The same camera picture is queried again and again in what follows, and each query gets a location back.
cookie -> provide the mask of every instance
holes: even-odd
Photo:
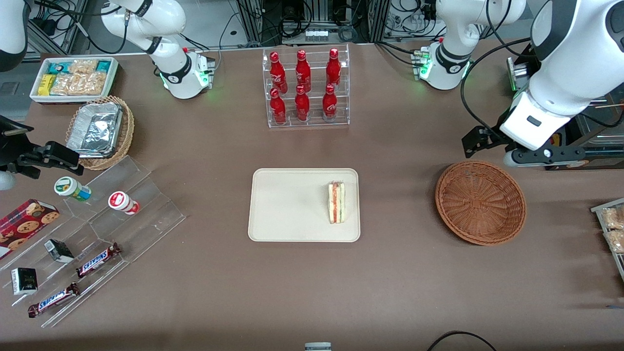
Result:
[[[26,214],[32,215],[34,217],[39,217],[44,210],[45,209],[42,205],[33,202],[32,204],[28,205],[28,207],[26,207]]]
[[[50,224],[52,223],[55,219],[59,218],[60,213],[54,211],[54,212],[50,212],[48,214],[46,214],[45,216],[41,217],[41,223],[43,224]]]
[[[9,250],[17,250],[18,247],[20,247],[23,243],[25,243],[28,239],[17,239],[14,242],[11,242],[7,248]]]
[[[36,220],[29,220],[28,222],[24,222],[22,224],[19,225],[19,227],[17,227],[17,232],[18,233],[30,233],[33,230],[37,229],[39,227],[39,222],[37,222]]]

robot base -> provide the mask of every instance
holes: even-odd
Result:
[[[167,82],[162,74],[160,75],[165,88],[178,99],[190,99],[205,89],[211,89],[215,77],[214,61],[208,62],[205,56],[195,52],[188,52],[187,55],[191,58],[191,70],[181,82],[173,84]]]
[[[422,65],[414,67],[414,78],[417,81],[426,81],[436,89],[450,90],[459,85],[470,65],[466,64],[463,69],[457,66],[457,72],[448,73],[436,59],[436,49],[439,46],[439,42],[434,42],[430,46],[423,46],[420,56],[411,55],[413,64]]]

small black box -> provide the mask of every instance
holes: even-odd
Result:
[[[37,272],[34,268],[15,268],[11,271],[13,295],[30,295],[37,292]]]
[[[44,245],[46,246],[46,250],[50,253],[52,259],[56,262],[69,263],[74,260],[74,255],[72,255],[71,251],[69,251],[64,242],[50,239],[46,241]]]

clear acrylic bottle rack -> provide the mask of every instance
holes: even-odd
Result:
[[[87,184],[92,192],[87,201],[66,198],[57,206],[61,213],[60,225],[46,233],[38,233],[32,245],[0,268],[0,283],[9,290],[12,290],[11,269],[36,269],[39,290],[32,295],[15,296],[12,304],[23,309],[24,319],[28,319],[28,306],[38,304],[72,282],[77,282],[79,296],[70,298],[66,304],[51,307],[34,319],[35,323],[42,322],[41,327],[56,325],[186,218],[160,192],[149,174],[146,168],[130,156],[124,157],[117,165]],[[126,192],[137,201],[141,205],[139,212],[127,215],[111,209],[108,198],[116,190]],[[52,260],[44,247],[45,241],[49,239],[64,242],[75,259],[67,264]],[[114,242],[122,252],[93,273],[78,279],[76,268],[82,267]]]
[[[336,98],[338,99],[336,105],[336,120],[334,122],[326,122],[323,119],[323,96],[325,95],[327,83],[325,69],[329,61],[329,50],[333,47],[338,49],[338,61],[341,66],[340,85],[336,87],[335,90]],[[306,122],[301,122],[297,118],[295,107],[295,88],[297,87],[295,68],[297,66],[297,50],[301,49],[306,51],[306,57],[312,73],[312,90],[308,93],[308,97],[310,98],[310,118]],[[277,124],[271,113],[270,91],[273,87],[273,81],[271,80],[271,61],[269,60],[269,54],[273,51],[280,55],[280,62],[286,71],[288,92],[281,95],[281,98],[286,104],[286,124]],[[349,109],[349,47],[347,45],[276,47],[269,50],[265,49],[262,59],[262,74],[265,84],[266,117],[270,128],[328,127],[349,124],[351,116]]]

bottle with green label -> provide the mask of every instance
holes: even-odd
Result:
[[[63,177],[57,180],[54,184],[54,191],[56,194],[73,197],[81,202],[91,197],[91,189],[72,177]]]

